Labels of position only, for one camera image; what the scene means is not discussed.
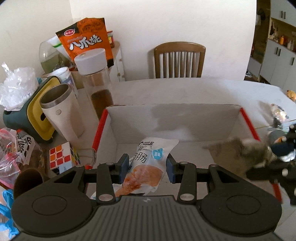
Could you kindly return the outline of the white sausage snack packet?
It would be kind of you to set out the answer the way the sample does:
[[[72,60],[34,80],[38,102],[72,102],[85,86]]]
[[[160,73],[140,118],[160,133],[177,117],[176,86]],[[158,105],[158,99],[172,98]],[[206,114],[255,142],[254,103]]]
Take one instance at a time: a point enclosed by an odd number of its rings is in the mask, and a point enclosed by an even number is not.
[[[158,189],[167,172],[167,157],[178,143],[177,139],[146,137],[138,143],[102,144],[93,168],[103,163],[116,163],[127,154],[125,179],[120,184],[112,184],[115,196],[148,195]]]

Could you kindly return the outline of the olive foil snack packet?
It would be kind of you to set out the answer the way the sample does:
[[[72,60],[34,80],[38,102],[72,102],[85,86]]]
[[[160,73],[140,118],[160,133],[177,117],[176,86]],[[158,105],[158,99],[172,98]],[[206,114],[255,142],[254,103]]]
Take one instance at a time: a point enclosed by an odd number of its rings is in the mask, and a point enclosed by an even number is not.
[[[251,138],[232,138],[203,148],[210,152],[215,164],[241,178],[246,178],[252,167],[265,166],[277,159],[267,144]]]

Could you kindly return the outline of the clear bag of pastries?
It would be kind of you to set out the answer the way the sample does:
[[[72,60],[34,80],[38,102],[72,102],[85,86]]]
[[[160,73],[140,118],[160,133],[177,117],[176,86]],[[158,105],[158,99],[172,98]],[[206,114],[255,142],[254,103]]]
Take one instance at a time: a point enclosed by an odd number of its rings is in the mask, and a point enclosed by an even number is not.
[[[276,128],[281,128],[282,124],[289,120],[289,116],[286,111],[279,105],[272,103],[270,105],[270,110],[273,115],[273,125]]]

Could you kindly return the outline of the yellow spotted plush toy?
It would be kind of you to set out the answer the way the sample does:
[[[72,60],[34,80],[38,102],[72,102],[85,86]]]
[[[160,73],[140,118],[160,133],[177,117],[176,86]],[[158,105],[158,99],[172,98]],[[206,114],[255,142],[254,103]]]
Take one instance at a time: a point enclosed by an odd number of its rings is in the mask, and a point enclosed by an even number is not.
[[[286,96],[292,100],[293,102],[296,102],[296,93],[292,90],[287,90]]]

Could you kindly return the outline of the rubiks cube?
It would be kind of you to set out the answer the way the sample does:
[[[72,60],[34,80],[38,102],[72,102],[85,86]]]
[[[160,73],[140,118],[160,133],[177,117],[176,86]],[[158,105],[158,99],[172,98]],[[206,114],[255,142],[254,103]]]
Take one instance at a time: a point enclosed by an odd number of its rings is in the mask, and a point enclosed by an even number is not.
[[[69,143],[63,143],[49,150],[49,166],[57,175],[80,165],[80,157],[76,149]]]

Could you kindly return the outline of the white steel tumbler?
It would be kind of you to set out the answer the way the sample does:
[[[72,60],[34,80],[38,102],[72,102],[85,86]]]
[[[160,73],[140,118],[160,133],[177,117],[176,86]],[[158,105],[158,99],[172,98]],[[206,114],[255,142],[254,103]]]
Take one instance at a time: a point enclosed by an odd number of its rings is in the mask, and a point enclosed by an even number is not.
[[[64,83],[51,88],[41,97],[40,105],[54,129],[71,145],[77,145],[85,125],[70,85]]]

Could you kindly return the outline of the red white snack bag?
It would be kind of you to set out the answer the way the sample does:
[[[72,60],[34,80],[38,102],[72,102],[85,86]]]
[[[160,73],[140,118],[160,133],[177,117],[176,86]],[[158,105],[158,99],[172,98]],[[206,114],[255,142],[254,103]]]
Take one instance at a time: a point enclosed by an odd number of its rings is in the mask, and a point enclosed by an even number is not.
[[[27,168],[46,171],[39,144],[23,130],[1,129],[1,185],[13,189],[18,175]]]

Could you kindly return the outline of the green yellow tissue box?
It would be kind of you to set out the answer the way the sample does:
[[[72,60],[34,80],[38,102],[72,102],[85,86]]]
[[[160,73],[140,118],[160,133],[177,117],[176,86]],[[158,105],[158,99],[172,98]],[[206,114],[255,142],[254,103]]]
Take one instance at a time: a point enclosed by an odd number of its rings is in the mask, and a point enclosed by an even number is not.
[[[43,113],[40,105],[41,97],[50,89],[60,85],[56,76],[48,77],[23,105],[19,111],[4,111],[3,121],[7,128],[23,130],[36,142],[49,143],[53,139],[55,129]]]

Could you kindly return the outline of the white drawer sideboard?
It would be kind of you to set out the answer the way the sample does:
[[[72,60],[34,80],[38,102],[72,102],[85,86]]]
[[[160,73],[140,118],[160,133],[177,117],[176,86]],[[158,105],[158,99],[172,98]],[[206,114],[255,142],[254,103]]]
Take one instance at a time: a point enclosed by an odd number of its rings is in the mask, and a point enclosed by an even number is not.
[[[125,81],[125,71],[123,68],[123,60],[121,56],[120,43],[118,41],[114,42],[114,48],[112,48],[114,65],[109,68],[109,77],[112,83],[124,82]],[[82,82],[82,76],[79,74],[78,69],[75,68],[71,71],[74,83],[77,89],[84,88]]]

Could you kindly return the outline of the white printed can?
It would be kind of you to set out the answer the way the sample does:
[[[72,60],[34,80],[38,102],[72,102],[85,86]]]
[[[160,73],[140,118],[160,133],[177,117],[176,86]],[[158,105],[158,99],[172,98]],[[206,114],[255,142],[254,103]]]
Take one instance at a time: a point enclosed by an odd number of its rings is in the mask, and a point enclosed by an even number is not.
[[[61,83],[69,84],[72,90],[74,91],[76,98],[78,98],[78,90],[76,88],[73,76],[68,67],[62,67],[62,68],[56,69],[53,72],[46,74],[45,76],[46,77],[56,76]]]

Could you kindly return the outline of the blue rubber glove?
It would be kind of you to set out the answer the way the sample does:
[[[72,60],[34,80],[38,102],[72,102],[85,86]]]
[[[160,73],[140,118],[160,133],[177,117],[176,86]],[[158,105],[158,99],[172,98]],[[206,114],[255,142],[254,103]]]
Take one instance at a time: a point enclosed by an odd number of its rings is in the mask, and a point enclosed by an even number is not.
[[[1,240],[11,240],[19,234],[13,218],[11,208],[14,203],[14,195],[11,189],[1,189]]]

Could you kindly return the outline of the glass bottle white lid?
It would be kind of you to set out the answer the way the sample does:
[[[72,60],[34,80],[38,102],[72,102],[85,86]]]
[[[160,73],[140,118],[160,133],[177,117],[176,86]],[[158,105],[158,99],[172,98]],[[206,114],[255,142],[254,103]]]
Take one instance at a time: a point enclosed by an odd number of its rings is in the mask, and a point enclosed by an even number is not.
[[[88,99],[100,119],[103,111],[113,105],[105,49],[97,48],[81,53],[74,58],[74,62],[82,76]]]

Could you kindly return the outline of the wooden chair far side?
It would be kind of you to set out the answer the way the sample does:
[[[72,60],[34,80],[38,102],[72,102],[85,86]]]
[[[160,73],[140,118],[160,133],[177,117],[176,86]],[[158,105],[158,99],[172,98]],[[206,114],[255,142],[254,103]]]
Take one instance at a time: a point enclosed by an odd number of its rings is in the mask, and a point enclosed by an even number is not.
[[[167,42],[154,48],[156,78],[200,78],[206,47],[191,42]]]

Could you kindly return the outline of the clear plastic bag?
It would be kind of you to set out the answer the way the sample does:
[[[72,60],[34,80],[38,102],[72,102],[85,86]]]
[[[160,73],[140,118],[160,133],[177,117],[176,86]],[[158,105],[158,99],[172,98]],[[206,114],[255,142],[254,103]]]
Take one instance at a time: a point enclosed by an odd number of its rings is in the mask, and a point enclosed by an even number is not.
[[[11,71],[5,62],[1,66],[6,73],[1,83],[1,106],[6,111],[19,111],[39,86],[35,70],[21,67]]]

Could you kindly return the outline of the glass fish bowl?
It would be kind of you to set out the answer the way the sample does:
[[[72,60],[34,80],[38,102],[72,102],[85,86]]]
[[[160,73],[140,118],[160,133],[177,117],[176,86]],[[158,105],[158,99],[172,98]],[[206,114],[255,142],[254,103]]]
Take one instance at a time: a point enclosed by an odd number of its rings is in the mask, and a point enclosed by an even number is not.
[[[40,44],[39,61],[46,74],[62,67],[72,66],[72,61],[57,36]]]

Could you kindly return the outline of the red sauce jar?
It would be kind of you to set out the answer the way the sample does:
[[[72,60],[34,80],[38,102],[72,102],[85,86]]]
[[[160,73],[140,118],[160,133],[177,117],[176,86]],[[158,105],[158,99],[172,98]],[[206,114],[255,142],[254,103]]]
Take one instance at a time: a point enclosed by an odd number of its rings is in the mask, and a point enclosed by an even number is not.
[[[114,44],[114,38],[113,38],[113,31],[108,31],[107,37],[108,37],[109,44],[110,44],[111,48],[114,48],[115,44]]]

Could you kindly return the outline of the orange snack bag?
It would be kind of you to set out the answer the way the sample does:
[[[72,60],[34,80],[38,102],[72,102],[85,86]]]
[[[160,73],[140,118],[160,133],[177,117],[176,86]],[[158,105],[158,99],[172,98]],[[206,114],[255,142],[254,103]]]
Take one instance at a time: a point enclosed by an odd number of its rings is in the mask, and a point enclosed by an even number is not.
[[[56,32],[70,59],[92,49],[105,49],[107,66],[114,65],[104,18],[84,18]]]

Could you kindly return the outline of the grey wall cabinet unit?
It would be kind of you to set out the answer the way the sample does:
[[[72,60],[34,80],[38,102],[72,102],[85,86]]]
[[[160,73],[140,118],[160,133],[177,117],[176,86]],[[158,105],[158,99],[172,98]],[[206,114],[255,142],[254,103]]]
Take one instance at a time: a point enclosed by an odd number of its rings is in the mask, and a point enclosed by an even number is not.
[[[257,1],[245,78],[295,91],[295,1]]]

